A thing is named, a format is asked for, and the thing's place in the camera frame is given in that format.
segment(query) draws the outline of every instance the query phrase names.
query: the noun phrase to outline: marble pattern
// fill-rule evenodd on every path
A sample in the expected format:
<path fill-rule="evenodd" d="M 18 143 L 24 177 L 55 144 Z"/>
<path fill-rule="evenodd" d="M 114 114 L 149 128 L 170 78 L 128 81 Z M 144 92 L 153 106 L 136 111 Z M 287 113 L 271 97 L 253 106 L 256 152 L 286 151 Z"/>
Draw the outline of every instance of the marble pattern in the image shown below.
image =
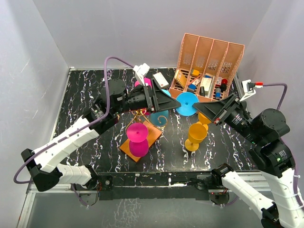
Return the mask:
<path fill-rule="evenodd" d="M 161 72 L 171 83 L 174 68 L 151 69 L 147 74 Z M 108 70 L 108 79 L 120 78 L 130 92 L 136 82 L 131 69 Z M 104 86 L 103 70 L 75 70 L 70 74 L 64 100 L 57 121 L 55 136 L 70 127 L 83 111 L 88 109 L 100 89 Z M 235 84 L 230 88 L 236 92 Z M 120 145 L 127 139 L 125 128 L 132 119 L 131 113 L 121 115 L 120 121 L 100 137 L 84 144 L 62 163 L 69 165 L 90 164 L 97 172 L 123 171 L 207 171 L 226 162 L 236 170 L 256 169 L 249 158 L 250 143 L 228 125 L 209 125 L 208 136 L 195 152 L 188 153 L 184 141 L 188 138 L 188 128 L 198 121 L 197 115 L 180 116 L 170 110 L 170 124 L 162 136 L 150 148 L 148 154 L 135 163 L 120 151 Z"/>

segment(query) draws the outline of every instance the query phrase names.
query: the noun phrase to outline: orange wooden block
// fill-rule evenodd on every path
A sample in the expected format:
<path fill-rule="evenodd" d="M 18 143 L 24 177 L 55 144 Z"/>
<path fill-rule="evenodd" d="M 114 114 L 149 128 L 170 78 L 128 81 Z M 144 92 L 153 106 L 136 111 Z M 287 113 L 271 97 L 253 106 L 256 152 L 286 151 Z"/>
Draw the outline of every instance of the orange wooden block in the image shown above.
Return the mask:
<path fill-rule="evenodd" d="M 155 141 L 161 136 L 162 131 L 151 125 L 148 121 L 143 122 L 143 124 L 148 128 L 148 144 L 149 148 L 155 143 Z M 135 162 L 140 160 L 140 157 L 135 157 L 129 148 L 129 139 L 127 139 L 121 146 L 120 149 L 126 153 L 130 158 L 132 158 Z"/>

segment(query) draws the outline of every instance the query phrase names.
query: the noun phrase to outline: metal frame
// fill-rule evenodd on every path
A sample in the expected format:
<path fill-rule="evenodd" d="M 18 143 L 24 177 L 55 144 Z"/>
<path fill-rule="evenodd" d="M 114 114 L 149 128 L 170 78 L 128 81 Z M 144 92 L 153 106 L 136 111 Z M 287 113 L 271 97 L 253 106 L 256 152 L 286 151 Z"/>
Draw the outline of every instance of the metal frame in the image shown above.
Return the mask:
<path fill-rule="evenodd" d="M 62 99 L 58 108 L 58 113 L 55 119 L 55 123 L 54 123 L 54 127 L 53 130 L 51 132 L 51 137 L 50 140 L 52 140 L 53 135 L 55 133 L 56 130 L 56 125 L 57 125 L 57 121 L 59 118 L 59 114 L 60 114 L 60 109 L 61 109 L 61 105 L 63 103 L 64 100 L 64 96 L 67 90 L 67 85 L 70 79 L 70 75 L 72 71 L 75 70 L 101 70 L 101 69 L 75 69 L 74 67 L 70 67 L 70 70 L 68 72 L 68 77 L 66 80 L 66 85 L 65 85 L 65 89 L 64 92 L 62 94 Z M 239 86 L 239 81 L 238 81 L 238 76 L 236 75 L 235 77 L 235 82 L 237 84 L 237 89 L 239 92 L 241 92 L 242 90 L 240 89 Z M 262 176 L 260 171 L 237 171 L 238 175 L 245 181 L 247 182 L 250 186 L 252 186 L 254 189 L 256 189 L 257 191 L 270 191 L 270 187 L 268 185 L 268 183 L 266 182 L 266 179 Z M 150 188 L 151 186 L 139 186 L 139 188 Z M 163 188 L 171 188 L 173 186 L 161 186 Z M 209 190 L 209 192 L 221 192 L 222 190 Z M 89 190 L 78 190 L 78 193 L 94 193 L 96 194 L 96 191 L 89 191 Z M 54 188 L 45 191 L 45 192 L 39 192 L 36 188 L 36 186 L 31 183 L 28 185 L 28 189 L 27 189 L 27 195 L 26 195 L 26 199 L 21 211 L 21 215 L 18 221 L 18 225 L 17 228 L 26 228 L 28 221 L 29 221 L 29 217 L 32 211 L 32 207 L 35 201 L 35 196 L 36 194 L 44 194 L 44 193 L 69 193 L 69 194 L 74 194 L 74 192 L 71 190 L 71 185 L 70 184 L 58 184 L 56 185 Z"/>

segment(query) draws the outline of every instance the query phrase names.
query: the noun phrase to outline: table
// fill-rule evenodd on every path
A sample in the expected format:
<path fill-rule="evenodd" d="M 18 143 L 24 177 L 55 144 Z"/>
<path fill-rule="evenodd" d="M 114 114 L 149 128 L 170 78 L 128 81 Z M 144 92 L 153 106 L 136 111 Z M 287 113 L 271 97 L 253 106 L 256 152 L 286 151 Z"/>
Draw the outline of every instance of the table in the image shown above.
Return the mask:
<path fill-rule="evenodd" d="M 148 78 L 161 72 L 171 83 L 175 68 L 150 69 Z M 72 70 L 57 120 L 55 135 L 70 127 L 88 109 L 104 86 L 103 70 Z M 136 78 L 131 69 L 108 70 L 108 79 L 120 78 L 130 92 Z M 230 92 L 237 92 L 235 83 Z M 208 171 L 222 163 L 236 170 L 253 170 L 256 165 L 248 157 L 249 142 L 228 125 L 209 124 L 208 136 L 195 152 L 188 153 L 184 142 L 188 138 L 189 126 L 198 121 L 197 115 L 180 116 L 170 110 L 169 124 L 162 136 L 150 148 L 148 154 L 135 163 L 119 147 L 127 139 L 125 128 L 132 119 L 131 113 L 121 115 L 120 121 L 98 138 L 77 149 L 63 164 L 90 164 L 98 172 L 150 172 L 150 171 Z"/>

